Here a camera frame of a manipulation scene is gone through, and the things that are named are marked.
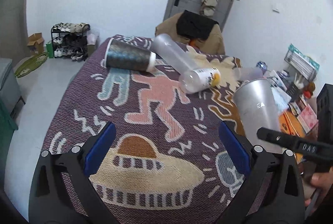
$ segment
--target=brown jacket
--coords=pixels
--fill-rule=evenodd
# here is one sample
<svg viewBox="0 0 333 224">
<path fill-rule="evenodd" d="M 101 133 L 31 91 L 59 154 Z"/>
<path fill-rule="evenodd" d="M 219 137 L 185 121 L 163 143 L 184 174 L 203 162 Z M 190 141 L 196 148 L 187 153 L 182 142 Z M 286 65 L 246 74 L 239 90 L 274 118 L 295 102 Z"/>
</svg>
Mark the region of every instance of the brown jacket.
<svg viewBox="0 0 333 224">
<path fill-rule="evenodd" d="M 176 24 L 183 13 L 177 13 L 159 24 L 155 30 L 155 36 L 166 33 L 174 41 L 188 44 L 190 40 L 177 34 Z M 209 55 L 225 55 L 222 33 L 218 24 L 214 25 L 207 40 L 197 39 L 195 45 L 201 52 Z"/>
</svg>

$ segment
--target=white bottle label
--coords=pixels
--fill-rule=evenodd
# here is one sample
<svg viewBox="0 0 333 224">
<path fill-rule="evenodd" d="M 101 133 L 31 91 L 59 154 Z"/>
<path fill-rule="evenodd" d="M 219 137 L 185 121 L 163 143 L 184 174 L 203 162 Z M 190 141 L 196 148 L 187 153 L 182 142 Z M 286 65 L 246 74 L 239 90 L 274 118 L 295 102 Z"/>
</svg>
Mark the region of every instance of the white bottle label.
<svg viewBox="0 0 333 224">
<path fill-rule="evenodd" d="M 202 85 L 202 90 L 215 87 L 220 84 L 221 74 L 216 68 L 206 68 L 194 70 L 194 72 L 199 76 Z"/>
</svg>

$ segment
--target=clear plastic bottle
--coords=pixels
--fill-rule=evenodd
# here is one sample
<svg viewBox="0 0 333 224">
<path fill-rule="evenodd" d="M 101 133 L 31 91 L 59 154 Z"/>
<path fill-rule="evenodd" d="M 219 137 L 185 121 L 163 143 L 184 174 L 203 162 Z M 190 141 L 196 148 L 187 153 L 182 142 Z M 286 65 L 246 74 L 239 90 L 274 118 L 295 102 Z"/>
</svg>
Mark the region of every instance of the clear plastic bottle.
<svg viewBox="0 0 333 224">
<path fill-rule="evenodd" d="M 218 86 L 220 80 L 221 74 L 216 68 L 196 69 L 180 75 L 179 85 L 184 93 L 192 94 Z"/>
<path fill-rule="evenodd" d="M 258 67 L 255 68 L 235 68 L 233 69 L 234 77 L 239 81 L 253 81 L 263 77 L 262 70 Z"/>
<path fill-rule="evenodd" d="M 168 34 L 156 36 L 151 51 L 158 54 L 180 74 L 199 68 L 195 61 Z"/>
</svg>

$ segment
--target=light switch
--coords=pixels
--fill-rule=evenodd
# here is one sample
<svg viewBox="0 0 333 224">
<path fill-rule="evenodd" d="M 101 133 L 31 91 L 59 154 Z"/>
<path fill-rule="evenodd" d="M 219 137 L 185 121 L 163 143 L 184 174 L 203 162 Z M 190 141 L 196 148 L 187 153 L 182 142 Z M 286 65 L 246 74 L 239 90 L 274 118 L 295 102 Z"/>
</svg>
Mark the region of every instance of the light switch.
<svg viewBox="0 0 333 224">
<path fill-rule="evenodd" d="M 280 13 L 282 10 L 282 5 L 280 3 L 276 3 L 273 5 L 272 10 L 276 13 Z"/>
</svg>

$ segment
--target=screw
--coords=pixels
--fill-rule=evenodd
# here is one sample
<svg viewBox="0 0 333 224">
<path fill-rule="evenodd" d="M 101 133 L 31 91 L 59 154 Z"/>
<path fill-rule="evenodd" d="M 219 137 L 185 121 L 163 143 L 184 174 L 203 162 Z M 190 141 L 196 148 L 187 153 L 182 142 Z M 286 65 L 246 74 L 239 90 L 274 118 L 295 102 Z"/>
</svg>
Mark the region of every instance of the screw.
<svg viewBox="0 0 333 224">
<path fill-rule="evenodd" d="M 260 152 L 262 152 L 262 147 L 259 146 L 259 145 L 256 145 L 256 146 L 254 146 L 254 150 L 255 150 L 257 153 L 260 153 Z"/>
<path fill-rule="evenodd" d="M 45 157 L 45 156 L 47 156 L 48 154 L 49 154 L 49 151 L 45 150 L 45 151 L 42 151 L 41 156 L 42 156 L 42 157 Z"/>
<path fill-rule="evenodd" d="M 294 155 L 294 153 L 291 150 L 286 150 L 286 154 L 288 156 L 293 156 Z"/>
<path fill-rule="evenodd" d="M 72 148 L 72 152 L 73 152 L 73 153 L 78 153 L 78 152 L 80 151 L 80 149 L 81 149 L 80 146 L 74 146 L 74 147 Z"/>
</svg>

